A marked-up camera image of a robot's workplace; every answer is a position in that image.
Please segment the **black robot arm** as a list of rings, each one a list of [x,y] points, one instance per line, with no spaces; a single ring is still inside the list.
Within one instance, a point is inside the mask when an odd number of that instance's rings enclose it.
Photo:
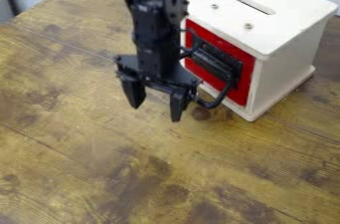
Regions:
[[[170,94],[170,117],[179,121],[196,94],[198,78],[180,65],[180,22],[187,0],[126,0],[134,20],[138,52],[116,56],[118,76],[130,104],[138,108],[147,89]]]

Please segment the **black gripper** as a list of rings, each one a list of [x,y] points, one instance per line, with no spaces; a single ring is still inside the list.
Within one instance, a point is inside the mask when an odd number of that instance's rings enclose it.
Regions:
[[[138,54],[116,57],[124,93],[135,109],[146,100],[146,87],[159,88],[171,94],[170,116],[171,121],[178,122],[198,86],[198,78],[179,63],[180,21],[186,8],[168,12],[163,3],[135,3],[131,14]]]

